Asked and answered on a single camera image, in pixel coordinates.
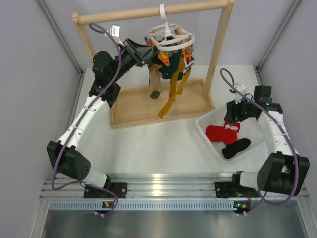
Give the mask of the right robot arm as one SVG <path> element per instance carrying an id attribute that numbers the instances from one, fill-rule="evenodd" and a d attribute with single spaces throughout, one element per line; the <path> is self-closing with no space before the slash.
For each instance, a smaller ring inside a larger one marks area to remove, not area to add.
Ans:
<path id="1" fill-rule="evenodd" d="M 239 102 L 226 104 L 224 120 L 230 123 L 255 118 L 260 126 L 268 158 L 258 172 L 238 171 L 232 176 L 231 191 L 244 196 L 249 188 L 271 193 L 296 196 L 299 194 L 310 162 L 290 145 L 290 139 L 283 120 L 283 110 L 274 103 L 270 86 L 256 86 L 253 98 L 243 97 Z"/>

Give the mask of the white plastic clip hanger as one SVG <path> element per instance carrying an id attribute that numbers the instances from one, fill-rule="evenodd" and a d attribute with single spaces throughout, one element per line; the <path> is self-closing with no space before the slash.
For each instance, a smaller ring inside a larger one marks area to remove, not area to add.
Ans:
<path id="1" fill-rule="evenodd" d="M 155 46 L 163 52 L 183 50 L 185 53 L 191 53 L 193 43 L 195 42 L 195 35 L 186 31 L 178 24 L 168 22 L 165 4 L 159 6 L 159 11 L 163 24 L 148 31 L 148 36 L 145 37 L 146 44 Z"/>

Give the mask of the orange clothes clip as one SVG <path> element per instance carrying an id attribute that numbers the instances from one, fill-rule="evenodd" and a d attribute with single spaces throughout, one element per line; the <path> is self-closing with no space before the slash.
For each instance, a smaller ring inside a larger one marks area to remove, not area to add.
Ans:
<path id="1" fill-rule="evenodd" d="M 159 51 L 158 53 L 158 58 L 160 59 L 160 61 L 167 67 L 170 66 L 170 52 L 165 52 L 165 51 Z"/>

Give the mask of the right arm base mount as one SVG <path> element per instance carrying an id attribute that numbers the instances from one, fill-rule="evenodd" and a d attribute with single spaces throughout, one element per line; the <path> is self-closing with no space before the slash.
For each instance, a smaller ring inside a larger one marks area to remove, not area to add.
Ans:
<path id="1" fill-rule="evenodd" d="M 217 198 L 246 198 L 254 192 L 253 189 L 236 186 L 232 182 L 216 182 L 214 185 Z"/>

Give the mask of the dark teal sock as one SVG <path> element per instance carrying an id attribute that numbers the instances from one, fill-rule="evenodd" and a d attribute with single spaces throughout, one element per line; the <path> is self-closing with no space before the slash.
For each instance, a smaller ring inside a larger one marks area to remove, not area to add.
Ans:
<path id="1" fill-rule="evenodd" d="M 162 78 L 167 80 L 171 79 L 173 74 L 178 70 L 179 62 L 182 56 L 182 51 L 178 50 L 175 53 L 171 53 L 171 56 L 169 57 L 169 66 L 166 66 L 165 64 L 162 67 Z"/>

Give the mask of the black sock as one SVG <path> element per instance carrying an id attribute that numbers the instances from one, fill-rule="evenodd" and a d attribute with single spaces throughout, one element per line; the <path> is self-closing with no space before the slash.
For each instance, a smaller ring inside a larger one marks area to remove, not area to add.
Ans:
<path id="1" fill-rule="evenodd" d="M 247 138 L 239 139 L 231 144 L 226 145 L 222 150 L 222 154 L 226 159 L 233 158 L 237 153 L 246 150 L 251 145 L 251 141 Z"/>

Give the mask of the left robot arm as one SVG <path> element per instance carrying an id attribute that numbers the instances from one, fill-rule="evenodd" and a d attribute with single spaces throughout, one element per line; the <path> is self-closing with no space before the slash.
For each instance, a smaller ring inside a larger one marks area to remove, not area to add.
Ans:
<path id="1" fill-rule="evenodd" d="M 142 67 L 158 53 L 155 46 L 141 45 L 126 39 L 123 46 L 115 44 L 118 55 L 112 57 L 107 51 L 93 56 L 93 85 L 78 116 L 56 142 L 50 141 L 47 152 L 53 173 L 62 173 L 78 182 L 95 188 L 101 197 L 112 191 L 109 175 L 93 168 L 83 155 L 84 148 L 101 118 L 111 109 L 120 92 L 117 81 L 132 67 Z"/>

